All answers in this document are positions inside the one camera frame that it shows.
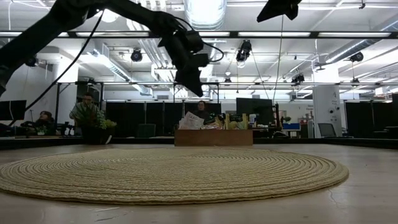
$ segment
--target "man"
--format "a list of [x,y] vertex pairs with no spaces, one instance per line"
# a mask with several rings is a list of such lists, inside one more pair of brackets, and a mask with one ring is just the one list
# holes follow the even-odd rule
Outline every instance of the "man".
[[[83,102],[81,103],[77,103],[72,111],[69,114],[69,118],[75,120],[75,126],[77,127],[78,124],[76,122],[76,119],[73,117],[74,114],[77,114],[78,109],[81,109],[82,107],[93,107],[94,111],[97,112],[100,109],[94,105],[93,103],[94,97],[91,93],[85,93],[84,97],[83,97]],[[75,129],[75,134],[81,134],[81,128],[76,128]]]

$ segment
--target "white column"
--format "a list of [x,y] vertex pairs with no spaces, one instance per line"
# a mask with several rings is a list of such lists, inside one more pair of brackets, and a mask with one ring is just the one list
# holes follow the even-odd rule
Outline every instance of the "white column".
[[[325,70],[313,73],[316,83],[338,83],[338,67],[325,66]],[[320,85],[313,88],[315,137],[320,138],[319,123],[332,124],[336,135],[341,136],[340,91],[337,85]]]
[[[72,60],[63,57],[58,64],[54,65],[53,73],[54,77],[58,78],[63,71],[70,65]],[[75,82],[78,80],[79,64],[74,64],[66,74],[58,82]],[[70,124],[74,124],[74,120],[69,118],[69,113],[76,104],[77,86],[70,85],[60,94],[60,101],[58,105],[58,124],[68,121]]]

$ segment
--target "wooden box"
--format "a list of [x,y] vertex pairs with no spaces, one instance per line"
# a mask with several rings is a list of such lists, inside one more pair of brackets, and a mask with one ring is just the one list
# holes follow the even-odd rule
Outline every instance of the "wooden box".
[[176,130],[175,146],[252,146],[252,130]]

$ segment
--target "black cable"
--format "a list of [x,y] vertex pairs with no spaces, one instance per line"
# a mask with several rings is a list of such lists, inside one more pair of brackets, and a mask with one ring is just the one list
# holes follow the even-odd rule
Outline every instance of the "black cable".
[[[187,22],[185,19],[181,19],[181,18],[176,17],[176,16],[175,16],[174,18],[175,18],[175,19],[178,19],[178,20],[180,20],[180,21],[182,21],[182,22],[184,22],[186,25],[188,25],[188,26],[191,28],[191,30],[195,30],[195,29],[191,26],[191,24],[189,24],[189,22]],[[204,42],[204,41],[203,41],[203,44],[205,44],[205,45],[207,45],[207,46],[209,46],[209,47],[212,47],[212,48],[218,50],[219,52],[221,52],[221,53],[223,54],[223,56],[221,56],[221,58],[219,58],[219,59],[217,59],[217,60],[209,60],[209,62],[219,62],[220,60],[222,60],[222,59],[224,58],[224,52],[223,52],[221,49],[219,49],[219,48],[217,48],[217,47],[215,47],[215,46],[213,46],[213,45],[211,45],[211,44],[207,44],[207,43]]]
[[215,47],[215,46],[213,46],[213,45],[211,45],[211,44],[207,44],[206,42],[203,42],[203,44],[205,44],[205,45],[207,45],[207,46],[209,46],[209,47],[212,47],[212,48],[218,50],[219,52],[221,52],[221,53],[223,54],[223,55],[221,56],[221,58],[219,58],[219,59],[217,59],[217,60],[209,60],[209,62],[219,62],[220,60],[222,60],[222,59],[224,58],[224,52],[223,52],[221,49],[219,49],[218,47]]
[[191,30],[195,30],[195,29],[191,26],[191,24],[189,24],[189,22],[187,22],[185,19],[181,19],[181,18],[179,18],[179,17],[177,17],[177,16],[174,16],[174,18],[175,18],[175,19],[178,19],[178,20],[180,20],[180,21],[182,21],[182,22],[184,22],[186,25],[189,26],[189,28],[191,28]]
[[256,65],[257,73],[259,74],[262,87],[264,88],[264,91],[266,92],[267,98],[268,98],[268,100],[269,100],[269,96],[268,96],[268,93],[267,93],[267,89],[266,89],[266,86],[264,85],[264,81],[262,81],[262,77],[261,77],[261,74],[260,74],[260,70],[259,70],[259,67],[257,66],[257,62],[256,62],[256,58],[254,57],[253,50],[251,50],[251,55],[253,56],[254,64]]
[[[67,69],[65,69],[65,71],[63,71],[63,73],[62,73],[57,79],[54,80],[54,82],[51,83],[51,85],[50,85],[46,90],[44,90],[44,92],[43,92],[36,100],[34,100],[28,107],[25,108],[25,112],[26,112],[27,110],[31,109],[37,102],[39,102],[39,100],[40,100],[44,95],[46,95],[47,92],[50,91],[51,88],[52,88],[55,84],[57,84],[57,82],[59,81],[59,79],[61,79],[61,78],[63,77],[63,75],[66,74],[66,73],[68,72],[68,70],[72,67],[72,65],[75,64],[75,63],[77,62],[77,60],[79,59],[80,55],[84,52],[86,46],[88,45],[88,42],[90,41],[90,39],[91,39],[92,36],[94,35],[95,30],[97,29],[98,25],[100,24],[103,15],[104,15],[104,11],[102,11],[101,16],[98,18],[97,23],[95,24],[93,30],[91,31],[91,34],[88,36],[88,38],[87,38],[85,44],[83,45],[83,47],[81,48],[80,52],[77,54],[77,56],[75,57],[75,59],[73,60],[73,62],[67,67]],[[16,121],[17,121],[17,120],[14,119],[8,126],[12,126]]]
[[275,81],[275,87],[274,87],[274,96],[272,97],[272,105],[275,105],[275,94],[276,94],[276,87],[278,85],[278,79],[279,79],[279,68],[280,68],[280,56],[281,56],[281,51],[282,51],[282,38],[284,34],[284,17],[285,15],[282,15],[282,27],[280,28],[280,44],[279,44],[279,57],[278,57],[278,71],[276,73],[276,81]]

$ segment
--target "black monitor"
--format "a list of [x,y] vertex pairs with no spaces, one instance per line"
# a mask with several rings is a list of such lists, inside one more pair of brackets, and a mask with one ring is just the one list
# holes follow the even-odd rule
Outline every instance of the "black monitor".
[[25,119],[26,100],[0,102],[0,121]]
[[236,113],[258,114],[257,117],[258,124],[269,125],[269,123],[271,124],[275,123],[272,100],[237,98]]
[[330,123],[318,123],[319,132],[321,133],[321,137],[330,138],[336,137],[336,131],[333,127],[333,124]]

